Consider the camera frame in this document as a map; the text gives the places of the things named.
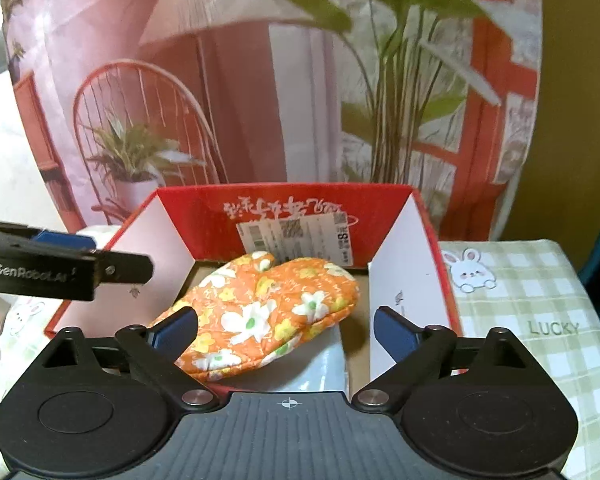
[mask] orange floral oven mitt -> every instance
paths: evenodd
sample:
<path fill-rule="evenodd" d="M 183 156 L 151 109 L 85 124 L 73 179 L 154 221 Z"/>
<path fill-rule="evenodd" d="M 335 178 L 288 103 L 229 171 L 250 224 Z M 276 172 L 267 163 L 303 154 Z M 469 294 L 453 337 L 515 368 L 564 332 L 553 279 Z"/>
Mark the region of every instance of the orange floral oven mitt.
<path fill-rule="evenodd" d="M 356 280 L 319 258 L 272 266 L 263 251 L 212 272 L 152 325 L 183 306 L 198 314 L 198 336 L 176 364 L 200 381 L 262 367 L 349 315 Z"/>

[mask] gray gripper base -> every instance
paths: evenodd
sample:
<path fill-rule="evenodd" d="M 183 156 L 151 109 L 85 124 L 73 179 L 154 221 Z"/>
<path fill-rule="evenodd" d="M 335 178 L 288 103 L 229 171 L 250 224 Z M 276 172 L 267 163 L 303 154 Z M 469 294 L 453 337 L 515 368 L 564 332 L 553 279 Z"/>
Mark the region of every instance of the gray gripper base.
<path fill-rule="evenodd" d="M 334 392 L 233 394 L 222 410 L 185 416 L 160 451 L 110 480 L 457 478 L 417 455 L 389 417 L 357 412 Z"/>

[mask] yellow wall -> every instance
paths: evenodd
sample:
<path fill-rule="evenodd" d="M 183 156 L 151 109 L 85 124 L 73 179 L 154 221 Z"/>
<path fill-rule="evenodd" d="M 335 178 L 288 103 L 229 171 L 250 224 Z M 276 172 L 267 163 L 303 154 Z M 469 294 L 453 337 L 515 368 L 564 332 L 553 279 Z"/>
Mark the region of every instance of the yellow wall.
<path fill-rule="evenodd" d="M 502 239 L 550 238 L 578 269 L 600 231 L 600 0 L 543 0 L 536 130 Z"/>

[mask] metal screw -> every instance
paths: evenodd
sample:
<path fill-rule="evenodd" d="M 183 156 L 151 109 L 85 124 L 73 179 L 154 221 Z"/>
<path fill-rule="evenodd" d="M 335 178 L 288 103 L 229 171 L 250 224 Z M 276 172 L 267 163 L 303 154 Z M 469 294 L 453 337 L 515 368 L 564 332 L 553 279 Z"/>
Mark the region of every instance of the metal screw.
<path fill-rule="evenodd" d="M 358 394 L 358 402 L 365 406 L 382 406 L 389 401 L 388 393 L 382 390 L 365 390 Z"/>
<path fill-rule="evenodd" d="M 214 400 L 214 394 L 208 390 L 189 390 L 182 394 L 182 400 L 190 406 L 204 406 Z"/>

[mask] black circular disc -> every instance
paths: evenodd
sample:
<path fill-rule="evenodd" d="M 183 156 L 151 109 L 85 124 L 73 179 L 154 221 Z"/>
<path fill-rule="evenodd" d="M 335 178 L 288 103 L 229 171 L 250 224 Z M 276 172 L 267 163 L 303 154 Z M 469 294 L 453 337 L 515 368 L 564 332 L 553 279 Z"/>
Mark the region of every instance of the black circular disc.
<path fill-rule="evenodd" d="M 106 478 L 152 452 L 170 424 L 156 391 L 102 370 L 63 368 L 53 375 L 59 383 L 16 385 L 1 403 L 0 451 L 11 469 Z"/>
<path fill-rule="evenodd" d="M 435 463 L 487 478 L 523 476 L 553 465 L 573 444 L 573 412 L 553 389 L 448 379 L 415 390 L 402 412 L 403 430 Z"/>

